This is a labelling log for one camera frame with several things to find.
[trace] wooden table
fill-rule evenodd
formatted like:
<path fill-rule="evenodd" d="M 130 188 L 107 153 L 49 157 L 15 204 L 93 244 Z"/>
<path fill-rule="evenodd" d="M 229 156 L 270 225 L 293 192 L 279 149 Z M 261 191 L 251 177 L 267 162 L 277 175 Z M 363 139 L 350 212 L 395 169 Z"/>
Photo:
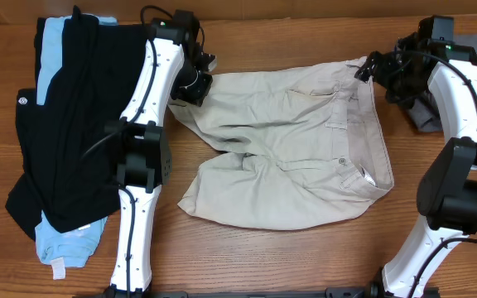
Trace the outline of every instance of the wooden table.
<path fill-rule="evenodd" d="M 388 51 L 422 17 L 204 22 L 218 72 L 282 70 Z M 0 26 L 0 297 L 70 297 L 102 292 L 117 254 L 119 214 L 108 219 L 83 269 L 53 281 L 35 244 L 4 209 L 22 173 L 14 127 L 17 90 L 34 86 L 34 26 Z M 455 19 L 456 33 L 477 33 L 477 16 Z M 199 164 L 218 152 L 166 115 L 174 168 L 157 205 L 152 240 L 156 291 L 306 291 L 364 285 L 395 255 L 417 217 L 417 185 L 443 147 L 442 133 L 421 134 L 376 88 L 378 115 L 395 188 L 360 218 L 296 232 L 234 228 L 192 218 L 176 203 Z M 461 244 L 431 284 L 443 297 L 477 297 L 477 246 Z"/>

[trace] khaki shorts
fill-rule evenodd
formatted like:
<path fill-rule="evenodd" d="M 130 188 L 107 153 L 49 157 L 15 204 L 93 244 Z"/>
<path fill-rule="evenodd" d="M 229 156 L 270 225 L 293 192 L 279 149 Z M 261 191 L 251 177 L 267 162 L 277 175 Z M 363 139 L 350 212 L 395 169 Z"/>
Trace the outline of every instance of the khaki shorts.
<path fill-rule="evenodd" d="M 176 119 L 227 151 L 206 161 L 178 204 L 245 228 L 309 228 L 360 216 L 393 187 L 365 61 L 214 77 L 201 108 Z"/>

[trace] clothing tag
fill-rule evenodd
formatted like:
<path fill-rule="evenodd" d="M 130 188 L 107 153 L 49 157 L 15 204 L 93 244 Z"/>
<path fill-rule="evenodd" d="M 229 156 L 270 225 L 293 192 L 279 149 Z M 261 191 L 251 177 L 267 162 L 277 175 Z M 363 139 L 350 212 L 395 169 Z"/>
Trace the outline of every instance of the clothing tag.
<path fill-rule="evenodd" d="M 65 264 L 63 257 L 51 260 L 51 267 L 53 268 L 53 280 L 65 279 Z"/>
<path fill-rule="evenodd" d="M 91 224 L 90 224 L 90 223 L 86 224 L 85 226 L 80 227 L 80 228 L 79 228 L 79 231 L 82 231 L 83 229 L 87 229 L 87 228 L 89 228 L 89 227 L 91 227 Z"/>
<path fill-rule="evenodd" d="M 373 177 L 364 169 L 362 166 L 362 174 L 364 175 L 364 179 L 369 182 L 372 186 L 377 187 L 377 182 L 374 181 Z"/>

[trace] clothing stack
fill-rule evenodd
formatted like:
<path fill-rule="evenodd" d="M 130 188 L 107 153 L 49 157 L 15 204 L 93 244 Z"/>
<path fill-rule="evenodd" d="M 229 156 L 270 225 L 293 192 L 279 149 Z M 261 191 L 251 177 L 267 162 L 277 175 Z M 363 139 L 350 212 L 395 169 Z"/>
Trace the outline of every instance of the clothing stack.
<path fill-rule="evenodd" d="M 66 267 L 82 267 L 119 208 L 106 150 L 81 159 L 127 106 L 143 65 L 142 27 L 116 25 L 77 7 L 37 22 L 36 88 L 17 95 L 24 174 L 6 208 L 46 264 L 62 257 Z"/>

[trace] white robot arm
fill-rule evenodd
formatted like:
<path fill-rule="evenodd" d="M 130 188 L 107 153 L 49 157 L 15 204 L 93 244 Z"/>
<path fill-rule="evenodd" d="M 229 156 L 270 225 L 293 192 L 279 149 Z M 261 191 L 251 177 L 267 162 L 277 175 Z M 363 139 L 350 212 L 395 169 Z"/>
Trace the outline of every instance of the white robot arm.
<path fill-rule="evenodd" d="M 454 44 L 453 29 L 452 18 L 427 18 L 417 33 L 398 42 L 399 51 L 372 53 L 356 75 L 362 80 L 372 75 L 394 103 L 427 88 L 446 141 L 419 185 L 415 227 L 366 298 L 438 297 L 425 293 L 431 275 L 457 244 L 477 232 L 477 182 L 467 179 L 477 170 L 477 56 L 473 48 Z M 399 58 L 408 62 L 402 65 Z"/>
<path fill-rule="evenodd" d="M 150 243 L 157 198 L 171 172 L 171 155 L 163 120 L 169 99 L 200 106 L 209 92 L 216 57 L 196 42 L 199 21 L 192 12 L 176 11 L 171 20 L 154 18 L 147 31 L 146 56 L 134 94 L 120 121 L 106 127 L 117 150 L 121 224 L 118 254 L 110 287 L 95 297 L 143 297 L 151 280 Z"/>
<path fill-rule="evenodd" d="M 471 80 L 477 93 L 477 66 L 469 61 L 451 60 L 450 63 Z M 477 143 L 477 114 L 472 96 L 459 76 L 448 66 L 437 63 L 428 80 L 445 133 L 445 142 L 451 137 L 469 137 Z M 442 241 L 450 238 L 467 238 L 463 231 L 453 228 L 431 229 L 425 216 L 419 215 L 417 223 L 395 258 L 382 271 L 384 290 L 396 297 L 407 297 L 414 278 L 424 261 Z M 418 282 L 413 297 L 421 297 L 426 283 L 445 257 L 459 242 L 451 243 L 432 258 Z"/>

